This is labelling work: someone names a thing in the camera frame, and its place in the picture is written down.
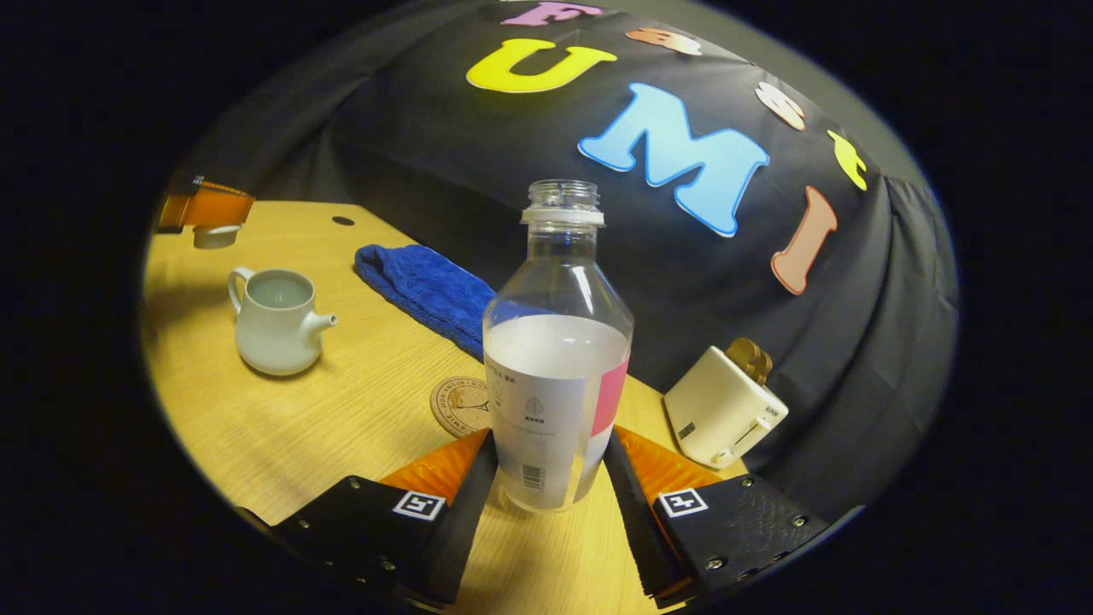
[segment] teapot handle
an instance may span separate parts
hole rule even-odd
[[[235,316],[239,316],[239,310],[243,309],[243,304],[239,301],[239,289],[235,284],[235,277],[240,277],[243,283],[246,284],[247,281],[250,280],[250,275],[254,274],[255,272],[246,267],[236,267],[227,273],[227,296],[232,299],[232,305],[235,306]]]

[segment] plastic bottle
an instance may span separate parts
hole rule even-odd
[[[528,258],[482,320],[504,493],[532,512],[588,494],[630,364],[634,318],[596,263],[595,184],[531,184]]]

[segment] bottle label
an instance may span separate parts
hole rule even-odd
[[[484,355],[506,492],[536,508],[565,506],[578,447],[587,442],[574,499],[587,493],[610,437],[628,363],[627,357],[597,380],[557,379],[521,374]]]

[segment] yellow letter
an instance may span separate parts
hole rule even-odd
[[[854,185],[866,189],[866,179],[858,174],[858,167],[860,166],[862,170],[866,169],[866,161],[858,157],[858,150],[854,149],[854,145],[849,141],[839,137],[838,134],[827,131],[827,134],[832,139],[835,139],[835,159],[838,161],[838,165],[843,167],[843,173],[854,181]]]
[[[597,62],[613,62],[619,59],[607,51],[591,47],[566,47],[569,52],[562,61],[539,74],[513,74],[512,68],[539,49],[550,49],[554,44],[536,38],[510,38],[501,44],[501,49],[479,60],[467,71],[467,81],[483,90],[496,90],[510,94],[545,92],[561,87]]]

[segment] pink label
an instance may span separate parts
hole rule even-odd
[[[618,368],[603,375],[600,380],[600,397],[596,401],[596,418],[592,421],[592,436],[611,427],[615,413],[619,412],[619,400],[622,399],[622,386],[626,382],[626,366],[630,357]]]

